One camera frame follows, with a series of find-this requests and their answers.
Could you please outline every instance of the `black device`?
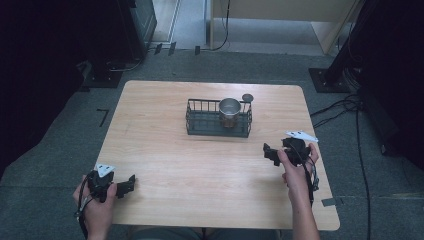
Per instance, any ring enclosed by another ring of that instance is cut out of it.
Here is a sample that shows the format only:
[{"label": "black device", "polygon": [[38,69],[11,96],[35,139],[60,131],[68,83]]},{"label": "black device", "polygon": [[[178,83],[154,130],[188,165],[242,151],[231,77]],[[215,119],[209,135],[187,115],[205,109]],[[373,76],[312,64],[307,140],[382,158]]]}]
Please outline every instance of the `black device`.
[{"label": "black device", "polygon": [[[100,202],[105,202],[107,197],[107,189],[112,184],[113,172],[108,173],[104,177],[99,176],[99,172],[93,171],[87,175],[88,188],[91,196],[98,198]],[[135,175],[132,175],[127,182],[117,183],[116,196],[123,198],[125,194],[134,191]]]},{"label": "black device", "polygon": [[[314,203],[314,191],[318,190],[319,178],[317,177],[315,163],[312,161],[312,173],[314,176],[314,181],[311,180],[311,174],[306,168],[306,162],[308,161],[309,154],[311,153],[311,148],[306,147],[305,141],[297,138],[286,138],[283,139],[283,147],[285,147],[284,152],[287,154],[290,162],[298,167],[302,166],[305,170],[306,183],[308,184],[309,191],[309,201],[312,204]],[[277,154],[277,149],[272,149],[268,144],[264,143],[263,146],[264,158],[268,158],[271,161],[274,161],[274,166],[280,166],[280,158]]]},{"label": "black device", "polygon": [[[99,172],[92,170],[87,174],[84,181],[81,183],[81,189],[79,193],[78,200],[78,209],[74,213],[74,217],[77,218],[81,230],[85,236],[85,239],[88,237],[87,227],[85,226],[85,216],[84,209],[90,201],[97,198],[101,203],[104,203],[107,198],[107,190],[109,186],[112,184],[113,180],[113,172],[109,172],[103,177],[100,177]],[[91,199],[86,196],[83,200],[83,189],[85,184],[88,183],[88,188],[90,189]],[[123,198],[125,194],[134,191],[135,184],[135,175],[132,175],[127,182],[117,183],[116,196],[118,198]]]},{"label": "black device", "polygon": [[[284,152],[294,166],[304,164],[308,160],[311,149],[306,147],[305,141],[297,138],[286,138],[282,141],[283,147],[286,148]],[[263,150],[265,158],[274,161],[274,166],[280,166],[280,159],[276,149],[272,149],[268,144],[264,143]]]}]

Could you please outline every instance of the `handheld controller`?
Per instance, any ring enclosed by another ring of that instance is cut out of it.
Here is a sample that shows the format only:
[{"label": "handheld controller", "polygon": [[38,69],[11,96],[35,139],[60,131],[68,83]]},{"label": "handheld controller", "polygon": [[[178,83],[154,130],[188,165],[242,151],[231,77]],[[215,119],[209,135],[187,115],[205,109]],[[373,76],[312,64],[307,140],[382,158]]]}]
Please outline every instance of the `handheld controller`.
[{"label": "handheld controller", "polygon": [[[283,147],[286,148],[284,152],[294,166],[304,164],[308,160],[311,149],[306,147],[305,141],[297,138],[286,138],[282,141]],[[280,166],[280,159],[276,149],[272,149],[268,144],[264,143],[263,150],[264,158],[274,161],[274,166]]]},{"label": "handheld controller", "polygon": [[[104,177],[100,177],[97,171],[92,171],[87,175],[88,188],[91,196],[98,198],[100,202],[105,202],[107,198],[107,189],[112,184],[113,172]],[[127,182],[117,183],[116,196],[123,198],[125,194],[134,191],[135,175],[132,175]]]}]

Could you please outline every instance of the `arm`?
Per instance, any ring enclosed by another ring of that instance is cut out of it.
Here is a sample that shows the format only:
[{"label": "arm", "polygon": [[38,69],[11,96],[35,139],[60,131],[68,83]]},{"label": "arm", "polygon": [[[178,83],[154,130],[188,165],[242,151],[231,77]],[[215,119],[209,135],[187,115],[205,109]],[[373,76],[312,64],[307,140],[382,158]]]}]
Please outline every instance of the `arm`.
[{"label": "arm", "polygon": [[[313,144],[311,148],[311,160],[316,162],[319,158]],[[286,153],[278,151],[278,157],[284,165],[285,173],[283,179],[289,187],[289,198],[293,210],[293,239],[320,239],[318,228],[309,202],[308,185],[305,181],[305,170],[303,167],[295,167],[291,164]]]},{"label": "arm", "polygon": [[[81,184],[75,190],[73,197],[75,203],[78,205],[79,192]],[[112,225],[113,218],[113,205],[115,203],[117,185],[113,183],[107,190],[107,198],[104,203],[100,203],[96,199],[90,201],[84,210],[85,226],[88,231],[89,240],[105,240],[109,232],[109,228]],[[88,196],[90,190],[87,184],[83,190],[83,196]]]}]

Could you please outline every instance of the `finger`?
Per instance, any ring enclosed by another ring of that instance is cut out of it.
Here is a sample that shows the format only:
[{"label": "finger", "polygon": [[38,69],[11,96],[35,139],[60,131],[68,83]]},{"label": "finger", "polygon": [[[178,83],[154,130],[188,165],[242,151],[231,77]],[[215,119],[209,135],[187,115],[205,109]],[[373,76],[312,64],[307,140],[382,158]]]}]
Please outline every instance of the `finger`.
[{"label": "finger", "polygon": [[[82,181],[83,182],[84,182],[86,177],[87,177],[86,175],[82,175]],[[85,182],[85,184],[84,184],[84,189],[82,191],[82,195],[83,195],[83,197],[87,197],[88,195],[90,195],[90,189],[88,189],[88,181]]]},{"label": "finger", "polygon": [[286,176],[286,173],[283,173],[282,177],[283,177],[284,183],[287,183],[287,176]]},{"label": "finger", "polygon": [[79,184],[78,186],[77,186],[77,188],[75,189],[75,191],[74,191],[74,194],[72,194],[72,196],[73,196],[73,198],[74,198],[74,202],[75,202],[75,204],[77,204],[78,205],[78,201],[79,201],[79,191],[80,191],[80,189],[81,189],[81,184]]},{"label": "finger", "polygon": [[309,147],[311,148],[311,159],[314,161],[314,163],[316,163],[319,158],[318,151],[313,143],[309,143]]},{"label": "finger", "polygon": [[287,154],[283,150],[277,151],[278,158],[280,159],[280,162],[283,164],[286,171],[290,171],[287,169],[293,168],[294,166],[291,164],[289,157],[287,157]]},{"label": "finger", "polygon": [[118,189],[118,186],[116,185],[116,183],[112,183],[109,186],[109,188],[107,189],[107,198],[106,198],[106,201],[104,202],[104,204],[107,204],[110,207],[113,206],[113,203],[115,202],[115,196],[116,196],[117,189]]}]

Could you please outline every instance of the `white tag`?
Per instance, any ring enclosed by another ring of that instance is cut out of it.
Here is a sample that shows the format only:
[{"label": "white tag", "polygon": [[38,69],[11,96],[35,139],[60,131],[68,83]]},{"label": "white tag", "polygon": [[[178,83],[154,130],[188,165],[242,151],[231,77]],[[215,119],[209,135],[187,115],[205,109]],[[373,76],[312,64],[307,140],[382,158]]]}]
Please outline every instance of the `white tag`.
[{"label": "white tag", "polygon": [[97,172],[99,172],[99,176],[101,178],[108,175],[108,173],[112,172],[113,169],[115,169],[114,166],[109,166],[109,165],[100,164],[100,163],[97,163],[96,167],[97,167]]},{"label": "white tag", "polygon": [[300,130],[300,131],[287,131],[286,134],[289,135],[289,136],[292,136],[294,138],[297,138],[297,139],[303,139],[303,140],[318,142],[318,138],[313,137],[313,136],[305,133],[302,130]]}]

